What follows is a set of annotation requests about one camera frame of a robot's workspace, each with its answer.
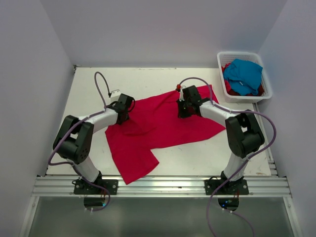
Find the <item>crimson red t shirt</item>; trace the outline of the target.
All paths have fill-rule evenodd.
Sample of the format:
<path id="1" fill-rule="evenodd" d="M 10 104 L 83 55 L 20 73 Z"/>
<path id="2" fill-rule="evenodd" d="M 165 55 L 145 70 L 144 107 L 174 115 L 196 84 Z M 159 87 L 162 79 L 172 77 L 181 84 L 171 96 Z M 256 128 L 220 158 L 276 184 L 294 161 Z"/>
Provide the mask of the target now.
<path id="1" fill-rule="evenodd" d="M 105 131 L 113 161 L 125 184 L 146 176 L 158 166 L 152 149 L 207 140 L 225 129 L 199 116 L 179 118 L 178 98 L 178 92 L 170 91 L 138 100 L 129 120 Z"/>

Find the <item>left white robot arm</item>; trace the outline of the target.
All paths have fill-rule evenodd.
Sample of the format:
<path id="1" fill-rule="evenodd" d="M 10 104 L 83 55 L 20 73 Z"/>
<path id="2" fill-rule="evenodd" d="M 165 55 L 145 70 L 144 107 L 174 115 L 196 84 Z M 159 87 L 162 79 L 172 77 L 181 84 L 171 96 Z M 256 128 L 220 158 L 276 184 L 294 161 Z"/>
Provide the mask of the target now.
<path id="1" fill-rule="evenodd" d="M 105 195 L 106 181 L 89 157 L 93 134 L 106 127 L 122 124 L 129 119 L 135 99 L 119 94 L 102 111 L 79 118 L 66 116 L 53 143 L 53 153 L 48 164 L 56 166 L 69 164 L 79 175 L 73 182 L 76 195 Z"/>

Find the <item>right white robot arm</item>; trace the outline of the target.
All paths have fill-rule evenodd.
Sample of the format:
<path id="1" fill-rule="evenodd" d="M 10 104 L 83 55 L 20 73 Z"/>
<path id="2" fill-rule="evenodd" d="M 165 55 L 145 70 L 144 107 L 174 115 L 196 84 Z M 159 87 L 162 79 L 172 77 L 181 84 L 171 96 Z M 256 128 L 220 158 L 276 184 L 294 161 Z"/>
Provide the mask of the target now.
<path id="1" fill-rule="evenodd" d="M 205 183 L 206 193 L 232 195 L 240 190 L 243 194 L 249 194 L 244 181 L 244 170 L 250 156 L 265 142 L 255 115 L 250 111 L 233 113 L 210 98 L 202 98 L 194 85 L 189 87 L 177 85 L 176 90 L 180 92 L 177 100 L 178 117 L 188 118 L 196 115 L 214 121 L 226 129 L 232 153 L 220 179 L 210 178 Z"/>

